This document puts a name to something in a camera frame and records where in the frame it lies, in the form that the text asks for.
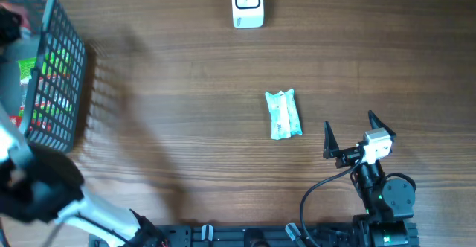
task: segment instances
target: wood plank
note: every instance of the wood plank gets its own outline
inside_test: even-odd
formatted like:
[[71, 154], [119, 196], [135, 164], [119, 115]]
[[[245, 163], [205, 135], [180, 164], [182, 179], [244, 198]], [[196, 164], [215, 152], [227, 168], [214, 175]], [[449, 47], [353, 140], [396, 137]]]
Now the wood plank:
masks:
[[[298, 222], [341, 146], [398, 134], [387, 173], [416, 180], [422, 246], [476, 240], [476, 0], [266, 0], [266, 26], [232, 27], [230, 0], [61, 0], [89, 50], [86, 123], [70, 154], [88, 186], [157, 224]], [[271, 140], [264, 92], [294, 88], [304, 136]], [[349, 179], [315, 191], [308, 222], [365, 209]], [[5, 222], [12, 246], [51, 226]], [[84, 246], [63, 228], [54, 246]]]

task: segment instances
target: plastic basket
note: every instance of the plastic basket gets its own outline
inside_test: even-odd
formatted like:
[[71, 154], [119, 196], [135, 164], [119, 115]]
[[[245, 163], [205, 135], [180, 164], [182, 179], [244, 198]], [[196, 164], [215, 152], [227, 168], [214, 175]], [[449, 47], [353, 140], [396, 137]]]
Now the plastic basket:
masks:
[[25, 7], [39, 44], [19, 126], [26, 139], [69, 152], [74, 143], [80, 94], [86, 72], [84, 42], [58, 0], [0, 0]]

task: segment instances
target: gray basket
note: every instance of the gray basket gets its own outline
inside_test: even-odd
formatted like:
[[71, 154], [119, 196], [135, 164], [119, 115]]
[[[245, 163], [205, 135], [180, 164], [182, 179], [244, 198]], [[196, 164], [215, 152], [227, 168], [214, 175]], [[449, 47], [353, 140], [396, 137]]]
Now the gray basket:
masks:
[[18, 46], [33, 52], [20, 132], [32, 142], [68, 152], [73, 147], [80, 94], [86, 72], [84, 43], [58, 0], [0, 0], [27, 8], [37, 43]]

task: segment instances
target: wooden table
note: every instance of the wooden table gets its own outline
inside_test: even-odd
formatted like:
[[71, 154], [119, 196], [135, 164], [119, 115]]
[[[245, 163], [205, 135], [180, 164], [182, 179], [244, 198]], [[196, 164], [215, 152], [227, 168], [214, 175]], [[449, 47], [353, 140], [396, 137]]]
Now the wooden table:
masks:
[[[322, 158], [398, 134], [385, 172], [418, 184], [422, 246], [476, 240], [476, 0], [265, 0], [265, 27], [236, 30], [231, 0], [62, 0], [89, 53], [77, 147], [95, 192], [157, 224], [298, 222]], [[295, 89], [303, 136], [270, 139], [265, 91]], [[307, 221], [365, 209], [348, 177], [315, 191]], [[12, 246], [52, 226], [6, 220]], [[54, 246], [84, 246], [63, 228]]]

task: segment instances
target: small plastic bag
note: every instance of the small plastic bag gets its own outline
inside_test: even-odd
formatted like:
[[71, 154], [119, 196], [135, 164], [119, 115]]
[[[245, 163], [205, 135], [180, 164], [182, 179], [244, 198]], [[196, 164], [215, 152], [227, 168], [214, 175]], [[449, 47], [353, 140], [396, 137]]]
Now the small plastic bag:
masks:
[[266, 92], [265, 96], [271, 114], [271, 139], [280, 140], [293, 135], [302, 135], [294, 98], [295, 90], [280, 91], [277, 94]]

